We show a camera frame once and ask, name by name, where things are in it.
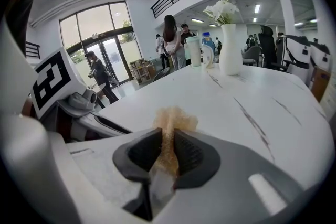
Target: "black jacket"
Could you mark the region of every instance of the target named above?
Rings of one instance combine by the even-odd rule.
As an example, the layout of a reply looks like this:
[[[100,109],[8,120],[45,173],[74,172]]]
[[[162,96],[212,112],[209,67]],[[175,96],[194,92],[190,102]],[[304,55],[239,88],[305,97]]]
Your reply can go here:
[[[104,65],[100,59],[96,59],[96,61],[93,61],[91,63],[92,70],[96,69],[97,73],[95,74],[95,79],[98,84],[103,84],[107,81],[109,81],[107,74],[104,70]]]
[[[190,31],[188,33],[182,33],[181,34],[181,43],[182,43],[182,45],[184,45],[185,39],[187,37],[195,37],[195,36],[196,35],[194,33],[191,34]]]

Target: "recessed light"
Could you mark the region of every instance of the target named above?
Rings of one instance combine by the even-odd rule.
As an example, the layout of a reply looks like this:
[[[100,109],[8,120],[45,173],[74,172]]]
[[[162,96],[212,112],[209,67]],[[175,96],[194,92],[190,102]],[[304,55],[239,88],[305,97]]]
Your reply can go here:
[[[256,5],[256,8],[254,10],[254,13],[259,13],[259,10],[260,10],[260,5]]]
[[[197,22],[197,23],[204,23],[202,20],[197,20],[197,19],[191,19],[193,22]]]

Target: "white flower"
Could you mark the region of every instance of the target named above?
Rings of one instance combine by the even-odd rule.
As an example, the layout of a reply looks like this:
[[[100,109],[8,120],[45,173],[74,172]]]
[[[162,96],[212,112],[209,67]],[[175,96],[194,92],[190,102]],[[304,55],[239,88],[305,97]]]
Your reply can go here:
[[[204,10],[211,19],[214,19],[218,25],[229,24],[232,21],[232,17],[229,14],[238,12],[239,9],[229,0],[219,0],[213,6],[207,6]]]

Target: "chair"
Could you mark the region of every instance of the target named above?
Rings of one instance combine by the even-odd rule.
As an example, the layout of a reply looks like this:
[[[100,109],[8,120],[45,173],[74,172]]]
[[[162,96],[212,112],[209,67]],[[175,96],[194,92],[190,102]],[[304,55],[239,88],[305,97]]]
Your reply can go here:
[[[277,54],[275,52],[273,30],[268,26],[262,25],[259,40],[265,56],[265,68],[274,69],[275,66],[272,63],[277,62]]]
[[[252,62],[252,64],[256,63],[257,66],[259,66],[259,56],[260,56],[260,48],[258,46],[251,47],[247,52],[243,53],[243,63],[247,63],[247,61],[244,61],[244,59],[251,59],[255,62]]]
[[[156,81],[156,80],[159,80],[159,79],[161,79],[161,78],[163,78],[165,76],[167,76],[169,74],[169,72],[170,72],[170,68],[169,67],[163,69],[162,71],[160,71],[159,74],[157,74],[155,76],[155,78],[153,79],[153,82]]]

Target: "white vase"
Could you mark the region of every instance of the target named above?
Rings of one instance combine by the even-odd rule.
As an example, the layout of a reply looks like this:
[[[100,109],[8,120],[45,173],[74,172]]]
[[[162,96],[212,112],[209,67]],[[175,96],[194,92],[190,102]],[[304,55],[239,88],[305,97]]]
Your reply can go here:
[[[229,76],[237,75],[243,65],[242,53],[236,43],[236,25],[221,26],[223,31],[223,46],[219,55],[219,68],[221,73]]]

